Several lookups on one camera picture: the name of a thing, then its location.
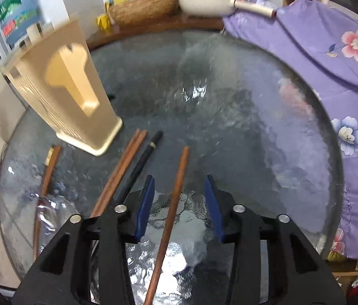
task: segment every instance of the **wicker basket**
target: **wicker basket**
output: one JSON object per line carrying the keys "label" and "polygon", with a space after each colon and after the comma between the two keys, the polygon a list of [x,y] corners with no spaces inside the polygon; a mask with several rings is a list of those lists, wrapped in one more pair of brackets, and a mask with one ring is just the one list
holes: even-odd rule
{"label": "wicker basket", "polygon": [[111,23],[133,26],[172,15],[179,0],[131,0],[109,9]]}

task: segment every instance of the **round glass table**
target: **round glass table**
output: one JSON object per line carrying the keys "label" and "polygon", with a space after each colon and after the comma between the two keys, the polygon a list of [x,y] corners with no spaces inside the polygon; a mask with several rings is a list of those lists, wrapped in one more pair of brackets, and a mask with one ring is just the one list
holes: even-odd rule
{"label": "round glass table", "polygon": [[99,48],[92,58],[124,123],[108,151],[94,157],[61,143],[29,109],[2,163],[2,235],[21,278],[33,263],[35,194],[50,146],[63,147],[50,194],[65,197],[87,218],[137,128],[147,129],[149,138],[164,132],[132,189],[154,176],[146,234],[126,247],[137,304],[151,279],[185,145],[190,161],[154,304],[224,303],[233,245],[214,236],[203,196],[208,174],[255,213],[290,215],[317,250],[328,253],[340,219],[341,157],[325,110],[287,65],[256,46],[202,31],[137,36]]}

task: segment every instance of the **frying pan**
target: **frying pan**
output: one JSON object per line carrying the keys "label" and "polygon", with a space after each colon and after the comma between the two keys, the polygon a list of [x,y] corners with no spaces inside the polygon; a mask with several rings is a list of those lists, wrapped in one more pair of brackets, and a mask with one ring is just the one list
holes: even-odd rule
{"label": "frying pan", "polygon": [[255,12],[266,17],[274,17],[275,9],[243,0],[179,0],[182,11],[190,16],[224,17],[237,9]]}

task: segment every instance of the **pan handle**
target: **pan handle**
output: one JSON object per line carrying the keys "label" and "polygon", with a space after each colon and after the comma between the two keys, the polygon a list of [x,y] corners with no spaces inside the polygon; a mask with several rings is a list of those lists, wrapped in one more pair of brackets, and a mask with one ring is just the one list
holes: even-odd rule
{"label": "pan handle", "polygon": [[255,4],[251,2],[244,2],[242,0],[230,0],[230,4],[237,9],[255,12],[256,14],[261,14],[263,16],[266,16],[268,18],[275,17],[276,10],[260,5]]}

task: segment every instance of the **purple floral tablecloth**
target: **purple floral tablecloth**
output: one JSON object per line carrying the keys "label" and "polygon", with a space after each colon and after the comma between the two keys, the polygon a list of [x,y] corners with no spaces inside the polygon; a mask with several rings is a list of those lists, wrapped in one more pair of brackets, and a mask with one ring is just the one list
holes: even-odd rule
{"label": "purple floral tablecloth", "polygon": [[[333,250],[358,258],[358,21],[318,1],[296,0],[275,19],[237,12],[225,30],[286,62],[330,116],[343,158],[346,193]],[[290,97],[287,81],[281,87]]]}

